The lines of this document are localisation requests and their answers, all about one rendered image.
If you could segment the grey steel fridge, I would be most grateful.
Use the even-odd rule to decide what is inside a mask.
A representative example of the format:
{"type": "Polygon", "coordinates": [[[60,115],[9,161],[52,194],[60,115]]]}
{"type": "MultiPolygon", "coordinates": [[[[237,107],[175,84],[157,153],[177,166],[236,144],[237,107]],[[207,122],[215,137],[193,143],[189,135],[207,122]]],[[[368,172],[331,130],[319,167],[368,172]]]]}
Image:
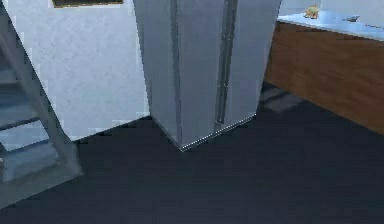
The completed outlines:
{"type": "Polygon", "coordinates": [[[152,119],[181,151],[257,113],[282,0],[238,0],[225,120],[216,125],[224,0],[133,0],[152,119]]]}

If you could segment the brown wooden kitchen counter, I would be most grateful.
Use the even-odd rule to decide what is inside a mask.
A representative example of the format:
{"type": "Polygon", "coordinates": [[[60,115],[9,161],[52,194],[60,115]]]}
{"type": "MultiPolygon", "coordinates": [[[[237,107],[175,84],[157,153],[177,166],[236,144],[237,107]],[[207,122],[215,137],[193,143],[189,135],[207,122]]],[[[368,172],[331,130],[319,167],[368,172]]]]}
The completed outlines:
{"type": "Polygon", "coordinates": [[[384,135],[384,28],[332,11],[280,16],[266,81],[384,135]]]}

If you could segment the yellow orange food item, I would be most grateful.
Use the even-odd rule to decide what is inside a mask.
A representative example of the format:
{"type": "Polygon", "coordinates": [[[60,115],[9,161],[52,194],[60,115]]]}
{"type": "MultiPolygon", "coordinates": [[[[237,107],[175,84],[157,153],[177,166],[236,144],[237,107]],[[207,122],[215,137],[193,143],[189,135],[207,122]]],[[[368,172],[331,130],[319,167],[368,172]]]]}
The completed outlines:
{"type": "Polygon", "coordinates": [[[317,19],[320,8],[317,5],[312,5],[305,10],[305,18],[317,19]]]}

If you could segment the grey metal shelf unit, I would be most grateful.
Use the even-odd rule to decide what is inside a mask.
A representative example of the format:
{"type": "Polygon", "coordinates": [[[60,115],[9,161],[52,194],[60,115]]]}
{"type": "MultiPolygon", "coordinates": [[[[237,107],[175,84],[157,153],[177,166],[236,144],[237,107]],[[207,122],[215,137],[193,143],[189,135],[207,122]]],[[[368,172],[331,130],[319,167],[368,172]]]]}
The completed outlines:
{"type": "Polygon", "coordinates": [[[76,144],[60,126],[0,0],[0,209],[81,174],[76,144]]]}

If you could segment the dark framed wall picture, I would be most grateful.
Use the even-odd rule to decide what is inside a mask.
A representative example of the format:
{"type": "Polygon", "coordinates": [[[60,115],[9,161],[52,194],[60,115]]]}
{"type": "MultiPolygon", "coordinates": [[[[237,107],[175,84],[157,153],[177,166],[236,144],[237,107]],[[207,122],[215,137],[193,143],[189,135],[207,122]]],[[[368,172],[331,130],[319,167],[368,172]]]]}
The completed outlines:
{"type": "Polygon", "coordinates": [[[124,0],[51,0],[55,8],[123,4],[124,0]]]}

